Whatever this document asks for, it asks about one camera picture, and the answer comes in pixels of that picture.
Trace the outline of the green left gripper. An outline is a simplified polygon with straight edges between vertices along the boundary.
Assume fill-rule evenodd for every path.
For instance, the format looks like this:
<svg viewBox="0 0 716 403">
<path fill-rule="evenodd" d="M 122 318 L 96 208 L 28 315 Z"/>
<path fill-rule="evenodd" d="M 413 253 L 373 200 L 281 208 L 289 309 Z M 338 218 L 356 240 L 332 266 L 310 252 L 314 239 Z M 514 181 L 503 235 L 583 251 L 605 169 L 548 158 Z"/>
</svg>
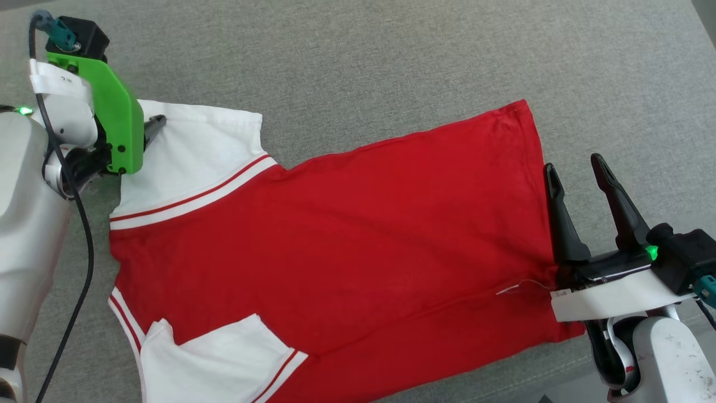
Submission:
<svg viewBox="0 0 716 403">
<path fill-rule="evenodd" d="M 44 180 L 64 197 L 72 196 L 65 179 L 78 188 L 102 174 L 138 172 L 144 151 L 167 122 L 154 115 L 144 122 L 140 103 L 105 57 L 47 53 L 44 64 L 44 108 L 67 167 L 48 148 Z"/>
</svg>

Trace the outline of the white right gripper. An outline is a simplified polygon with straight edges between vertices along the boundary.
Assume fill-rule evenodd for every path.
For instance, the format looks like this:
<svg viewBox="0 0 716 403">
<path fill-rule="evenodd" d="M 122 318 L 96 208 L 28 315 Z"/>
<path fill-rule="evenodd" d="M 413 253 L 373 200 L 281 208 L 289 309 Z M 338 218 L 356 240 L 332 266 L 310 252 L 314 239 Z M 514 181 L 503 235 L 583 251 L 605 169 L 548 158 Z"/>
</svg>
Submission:
<svg viewBox="0 0 716 403">
<path fill-rule="evenodd" d="M 619 251 L 644 250 L 649 227 L 629 194 L 599 153 L 591 154 L 591 166 L 597 185 L 604 192 L 616 227 Z M 591 258 L 587 245 L 572 222 L 564 203 L 565 191 L 552 163 L 544 166 L 545 196 L 552 250 L 558 265 L 586 262 Z M 583 283 L 552 293 L 552 310 L 559 322 L 616 318 L 642 311 L 664 308 L 695 297 L 673 293 L 651 270 L 657 248 L 627 254 L 614 252 L 598 256 L 585 267 Z"/>
</svg>

